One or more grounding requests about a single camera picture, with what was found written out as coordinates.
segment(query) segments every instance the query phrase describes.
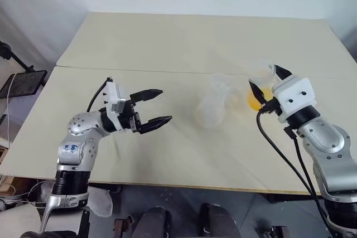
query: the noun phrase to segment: silver robot arm segment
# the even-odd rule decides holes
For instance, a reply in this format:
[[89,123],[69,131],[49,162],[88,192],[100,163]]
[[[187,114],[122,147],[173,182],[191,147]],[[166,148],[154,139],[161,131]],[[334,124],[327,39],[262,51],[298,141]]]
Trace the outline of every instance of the silver robot arm segment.
[[304,149],[313,159],[330,227],[342,237],[357,237],[357,165],[350,152],[351,137],[314,108],[315,93],[308,78],[297,77],[278,65],[271,67],[280,80],[272,88],[272,100],[266,101],[257,85],[250,82],[262,112],[275,111],[278,120],[287,122],[303,139]]
[[[130,95],[131,98],[126,100],[120,95],[118,85],[108,78],[103,91],[105,108],[76,114],[68,123],[67,136],[59,146],[56,181],[46,203],[40,233],[62,231],[56,229],[56,224],[54,224],[55,229],[53,226],[47,227],[50,215],[55,210],[65,213],[72,210],[70,216],[78,214],[88,220],[88,211],[83,214],[77,211],[85,207],[88,201],[88,181],[98,154],[100,139],[111,132],[125,129],[143,134],[160,128],[172,119],[172,116],[162,116],[142,124],[139,114],[134,109],[136,102],[153,99],[161,94],[162,90],[143,90]],[[74,229],[76,229],[75,232],[78,231],[78,224],[74,226]],[[89,226],[82,228],[82,231],[80,237],[88,235]]]

